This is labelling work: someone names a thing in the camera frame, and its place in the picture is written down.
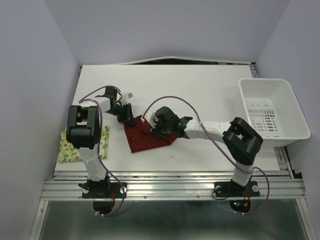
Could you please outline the red polka dot skirt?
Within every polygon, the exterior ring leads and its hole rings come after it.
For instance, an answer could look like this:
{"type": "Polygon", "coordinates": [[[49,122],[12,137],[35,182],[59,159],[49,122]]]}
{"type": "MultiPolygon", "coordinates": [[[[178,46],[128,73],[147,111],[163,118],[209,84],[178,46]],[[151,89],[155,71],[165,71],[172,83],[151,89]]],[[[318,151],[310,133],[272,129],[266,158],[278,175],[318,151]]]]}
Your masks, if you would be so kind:
{"type": "Polygon", "coordinates": [[[135,126],[123,125],[129,148],[133,154],[170,146],[177,139],[173,134],[165,138],[151,132],[151,126],[147,122],[142,122],[141,115],[135,117],[134,120],[135,126]]]}

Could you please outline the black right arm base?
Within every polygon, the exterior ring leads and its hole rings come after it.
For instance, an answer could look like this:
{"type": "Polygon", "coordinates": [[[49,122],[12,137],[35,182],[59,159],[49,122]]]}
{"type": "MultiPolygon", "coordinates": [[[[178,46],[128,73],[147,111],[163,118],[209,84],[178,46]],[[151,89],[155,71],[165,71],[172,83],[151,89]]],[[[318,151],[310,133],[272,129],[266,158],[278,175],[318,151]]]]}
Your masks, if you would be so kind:
{"type": "Polygon", "coordinates": [[[214,184],[212,197],[215,200],[229,200],[229,206],[235,212],[247,214],[251,208],[251,197],[259,197],[260,189],[256,181],[240,186],[230,181],[218,181],[214,184]]]}

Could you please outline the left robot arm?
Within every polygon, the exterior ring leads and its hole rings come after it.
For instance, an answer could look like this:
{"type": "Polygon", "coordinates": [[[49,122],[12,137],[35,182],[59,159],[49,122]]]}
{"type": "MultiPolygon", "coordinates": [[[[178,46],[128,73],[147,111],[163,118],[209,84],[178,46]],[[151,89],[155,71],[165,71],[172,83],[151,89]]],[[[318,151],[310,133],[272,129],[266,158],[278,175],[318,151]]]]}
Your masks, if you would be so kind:
{"type": "Polygon", "coordinates": [[[94,191],[100,197],[111,193],[111,184],[107,182],[110,172],[100,157],[103,113],[115,116],[120,124],[135,127],[129,102],[132,97],[131,92],[121,93],[118,87],[106,85],[68,108],[66,140],[79,151],[87,170],[87,183],[95,184],[94,191]]]}

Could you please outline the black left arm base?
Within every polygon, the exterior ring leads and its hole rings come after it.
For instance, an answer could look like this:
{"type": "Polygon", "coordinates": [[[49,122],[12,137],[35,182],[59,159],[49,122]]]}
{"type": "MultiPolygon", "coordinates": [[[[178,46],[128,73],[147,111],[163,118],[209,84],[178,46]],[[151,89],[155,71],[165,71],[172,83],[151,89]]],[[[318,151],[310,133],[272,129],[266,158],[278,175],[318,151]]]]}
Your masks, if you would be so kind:
{"type": "Polygon", "coordinates": [[[96,216],[102,218],[116,216],[127,197],[126,182],[96,182],[88,180],[85,183],[79,183],[82,189],[82,198],[93,200],[92,208],[96,216]]]}

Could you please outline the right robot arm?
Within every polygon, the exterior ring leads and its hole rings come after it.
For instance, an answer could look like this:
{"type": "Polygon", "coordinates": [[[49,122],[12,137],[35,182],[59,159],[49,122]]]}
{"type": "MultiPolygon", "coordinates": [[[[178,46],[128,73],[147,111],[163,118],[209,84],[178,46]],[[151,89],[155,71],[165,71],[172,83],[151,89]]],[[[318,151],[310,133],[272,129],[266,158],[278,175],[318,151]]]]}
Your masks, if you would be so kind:
{"type": "Polygon", "coordinates": [[[213,140],[226,145],[235,164],[230,182],[231,192],[242,195],[248,190],[253,164],[261,150],[263,138],[241,117],[230,122],[200,121],[190,116],[178,117],[169,107],[146,113],[142,117],[151,131],[163,138],[173,135],[183,139],[213,140]]]}

